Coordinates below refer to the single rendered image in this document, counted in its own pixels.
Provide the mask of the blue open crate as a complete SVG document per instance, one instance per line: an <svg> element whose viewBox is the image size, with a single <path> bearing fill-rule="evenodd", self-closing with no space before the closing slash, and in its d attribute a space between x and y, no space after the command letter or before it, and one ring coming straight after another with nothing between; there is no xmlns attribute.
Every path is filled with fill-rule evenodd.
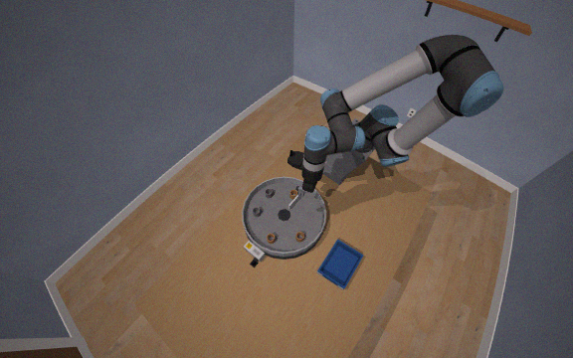
<svg viewBox="0 0 573 358"><path fill-rule="evenodd" d="M316 273L324 276L340 289L345 289L363 256L337 239ZM356 265L355 268L353 268L354 265Z"/></svg>

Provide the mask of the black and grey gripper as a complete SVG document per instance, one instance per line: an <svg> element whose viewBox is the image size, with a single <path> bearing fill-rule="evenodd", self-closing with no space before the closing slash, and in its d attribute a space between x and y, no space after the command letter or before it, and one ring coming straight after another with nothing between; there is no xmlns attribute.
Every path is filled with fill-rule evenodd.
<svg viewBox="0 0 573 358"><path fill-rule="evenodd" d="M298 196L303 198L304 192L312 193L317 182L321 179L324 164L327 161L324 161L318 165L312 165L305 161L303 157L303 152L300 151L290 151L290 156L287 159L287 163L292 166L293 168L302 170L302 178L303 184L302 187L298 187ZM316 182L316 183L315 183ZM304 191L304 192L303 192Z"/></svg>

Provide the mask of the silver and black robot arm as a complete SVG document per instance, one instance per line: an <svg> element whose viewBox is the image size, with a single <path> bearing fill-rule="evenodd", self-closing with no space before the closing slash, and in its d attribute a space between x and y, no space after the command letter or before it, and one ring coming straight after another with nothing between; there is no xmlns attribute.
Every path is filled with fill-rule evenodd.
<svg viewBox="0 0 573 358"><path fill-rule="evenodd" d="M398 114L384 104L352 124L348 112L436 72L444 79L437 95L400 128L396 127ZM471 117L487 110L499 100L503 89L499 74L474 40L461 35L432 38L342 91L325 91L320 101L330 130L320 125L309 128L303 157L309 164L318 165L326 155L356 149L365 153L375 146L382 166L406 162L415 144L455 116Z"/></svg>

